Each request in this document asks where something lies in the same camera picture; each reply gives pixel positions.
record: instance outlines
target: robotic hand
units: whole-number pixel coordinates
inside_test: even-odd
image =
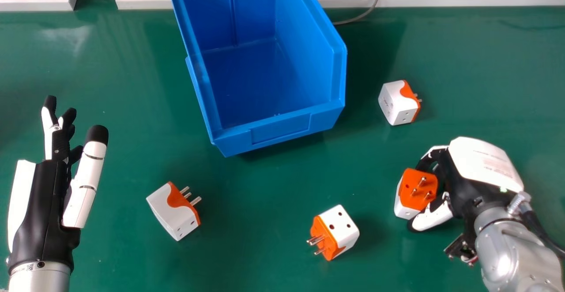
[[[91,127],[84,148],[71,150],[76,110],[57,119],[56,104],[48,96],[41,109],[45,160],[19,160],[16,166],[8,211],[10,292],[68,291],[72,250],[79,245],[102,172],[108,130]],[[72,178],[71,167],[79,159]]]
[[[478,261],[490,292],[564,292],[565,250],[543,230],[530,199],[505,151],[459,137],[404,172],[394,212],[414,232],[462,218],[464,232],[444,252],[469,266]]]

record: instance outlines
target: blue plastic bin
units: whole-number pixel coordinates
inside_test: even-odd
[[[172,0],[186,65],[225,157],[330,129],[347,49],[317,0]]]

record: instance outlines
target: orange and white plug adapter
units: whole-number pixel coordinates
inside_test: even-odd
[[[412,219],[437,196],[438,181],[432,173],[407,168],[398,182],[394,199],[394,214]]]
[[[168,182],[147,197],[155,217],[177,241],[200,226],[200,217],[194,205],[202,198],[198,196],[189,202],[192,194],[188,190],[189,187],[185,187],[179,191],[175,184]]]
[[[420,112],[418,95],[406,80],[388,82],[379,94],[379,106],[391,125],[412,123]]]
[[[322,254],[325,260],[331,261],[353,247],[359,238],[359,229],[343,206],[337,205],[314,217],[310,235],[306,242],[317,246],[314,255]]]

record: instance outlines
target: white back plate of robotic hand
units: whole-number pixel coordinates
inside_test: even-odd
[[[464,178],[516,193],[524,190],[524,183],[503,149],[467,137],[454,139],[448,149],[457,170]]]

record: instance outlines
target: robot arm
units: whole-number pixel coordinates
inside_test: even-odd
[[[10,292],[66,292],[79,245],[98,187],[108,131],[94,126],[82,147],[69,148],[76,111],[57,119],[55,97],[47,97],[41,111],[45,160],[18,161],[8,211],[7,260]],[[71,166],[80,160],[77,176]]]
[[[444,189],[415,216],[397,213],[409,219],[408,229],[422,232],[452,217],[463,219],[464,232],[444,253],[469,266],[479,262],[489,291],[564,292],[557,256],[565,258],[565,251],[535,218],[523,182],[503,150],[460,137],[449,146],[432,147],[416,169],[431,171]],[[396,204],[401,204],[399,194]]]

